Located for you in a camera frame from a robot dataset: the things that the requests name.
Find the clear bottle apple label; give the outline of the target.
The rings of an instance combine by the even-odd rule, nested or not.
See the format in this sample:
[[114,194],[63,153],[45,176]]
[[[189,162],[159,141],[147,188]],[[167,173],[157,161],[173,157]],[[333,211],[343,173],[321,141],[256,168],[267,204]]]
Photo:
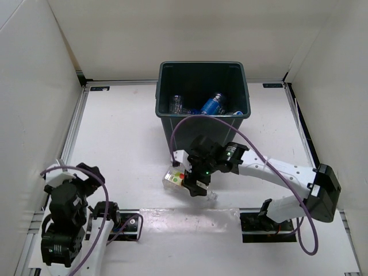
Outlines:
[[171,194],[177,194],[177,195],[181,195],[184,198],[201,198],[201,201],[204,202],[216,202],[218,199],[218,194],[215,193],[213,190],[209,189],[208,187],[208,191],[207,191],[207,196],[206,197],[201,197],[201,196],[196,196],[196,197],[191,197],[189,194],[188,189],[183,187],[183,180],[184,180],[184,176],[185,176],[185,171],[184,168],[182,167],[173,167],[173,166],[169,166],[166,173],[164,174],[164,177],[162,179],[162,184],[164,189]]

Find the clear bottle light blue label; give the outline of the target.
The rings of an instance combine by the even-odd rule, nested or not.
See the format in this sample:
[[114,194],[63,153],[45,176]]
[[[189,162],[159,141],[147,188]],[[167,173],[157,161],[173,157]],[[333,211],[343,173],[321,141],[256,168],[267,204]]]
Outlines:
[[212,98],[209,98],[201,108],[201,114],[218,115],[227,98],[223,93],[216,93]]

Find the clear bottle dark blue label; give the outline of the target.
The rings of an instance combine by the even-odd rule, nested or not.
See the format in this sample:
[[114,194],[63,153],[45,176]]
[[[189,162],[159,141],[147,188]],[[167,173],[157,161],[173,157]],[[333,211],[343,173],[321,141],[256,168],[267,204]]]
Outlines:
[[181,95],[172,95],[169,100],[170,114],[183,113],[183,97]]

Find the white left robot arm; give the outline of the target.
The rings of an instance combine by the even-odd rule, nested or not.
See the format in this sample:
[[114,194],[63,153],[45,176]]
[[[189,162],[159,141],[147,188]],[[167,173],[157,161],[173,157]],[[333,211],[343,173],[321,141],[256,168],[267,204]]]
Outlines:
[[41,176],[49,195],[49,214],[41,225],[41,256],[50,275],[100,275],[110,232],[120,226],[115,202],[91,208],[87,198],[105,178],[84,163],[51,165]]

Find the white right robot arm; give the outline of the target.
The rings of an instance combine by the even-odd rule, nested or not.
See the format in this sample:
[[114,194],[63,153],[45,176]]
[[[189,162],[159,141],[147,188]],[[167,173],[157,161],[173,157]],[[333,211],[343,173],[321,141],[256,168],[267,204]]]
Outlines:
[[265,200],[258,216],[263,229],[304,216],[324,223],[334,220],[341,186],[329,165],[303,167],[261,158],[246,145],[229,142],[221,146],[203,135],[188,151],[175,151],[174,158],[185,168],[182,184],[192,197],[207,195],[210,176],[216,171],[258,178],[293,192],[289,197]]

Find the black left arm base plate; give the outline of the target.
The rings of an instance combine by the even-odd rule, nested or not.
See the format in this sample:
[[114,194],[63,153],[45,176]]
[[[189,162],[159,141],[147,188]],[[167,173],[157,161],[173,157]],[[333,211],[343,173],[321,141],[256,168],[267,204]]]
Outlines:
[[143,216],[139,212],[120,213],[120,223],[110,232],[108,242],[138,242],[143,230]]

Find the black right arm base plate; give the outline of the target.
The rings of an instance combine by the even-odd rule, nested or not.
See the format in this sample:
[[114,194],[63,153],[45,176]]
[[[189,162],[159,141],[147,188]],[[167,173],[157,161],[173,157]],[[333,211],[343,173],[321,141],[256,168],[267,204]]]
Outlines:
[[240,212],[243,243],[294,243],[296,232],[291,220],[280,224],[261,221],[258,212]]

